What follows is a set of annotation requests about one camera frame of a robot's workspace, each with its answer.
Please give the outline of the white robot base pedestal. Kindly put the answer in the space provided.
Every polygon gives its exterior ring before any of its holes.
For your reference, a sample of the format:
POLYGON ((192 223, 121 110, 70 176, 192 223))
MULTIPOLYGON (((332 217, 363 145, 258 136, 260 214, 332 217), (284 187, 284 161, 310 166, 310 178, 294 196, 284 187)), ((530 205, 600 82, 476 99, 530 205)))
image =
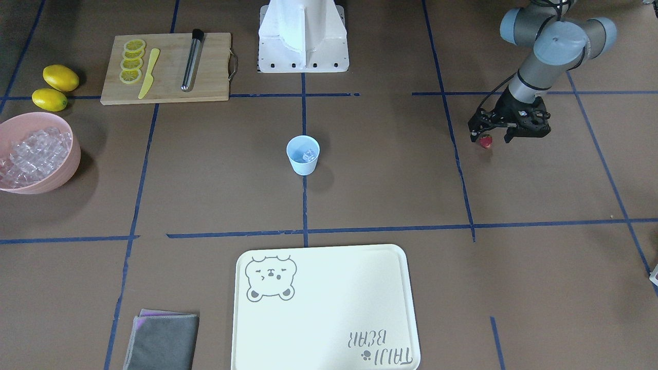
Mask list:
POLYGON ((334 1, 270 1, 260 8, 261 73, 348 71, 344 8, 334 1))

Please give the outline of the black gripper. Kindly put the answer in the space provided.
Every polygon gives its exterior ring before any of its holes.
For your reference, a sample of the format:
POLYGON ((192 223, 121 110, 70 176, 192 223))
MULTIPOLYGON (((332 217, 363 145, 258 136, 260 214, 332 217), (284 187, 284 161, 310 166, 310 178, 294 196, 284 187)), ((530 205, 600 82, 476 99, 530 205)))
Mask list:
POLYGON ((490 112, 482 110, 468 120, 470 140, 476 143, 484 133, 496 128, 506 128, 505 143, 513 138, 543 138, 551 131, 549 119, 543 99, 534 98, 532 103, 516 99, 506 89, 490 112))

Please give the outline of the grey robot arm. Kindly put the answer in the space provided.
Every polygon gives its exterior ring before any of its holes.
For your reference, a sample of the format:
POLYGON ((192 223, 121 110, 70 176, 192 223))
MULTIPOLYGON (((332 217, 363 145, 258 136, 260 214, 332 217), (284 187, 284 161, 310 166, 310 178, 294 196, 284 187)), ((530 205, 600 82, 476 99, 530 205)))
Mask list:
POLYGON ((500 24, 500 36, 510 44, 529 47, 529 55, 506 78, 491 110, 482 104, 468 120, 470 140, 490 144, 489 131, 503 128, 504 141, 543 138, 552 130, 544 96, 563 73, 609 51, 618 28, 609 18, 578 21, 567 16, 574 1, 531 1, 509 10, 500 24))

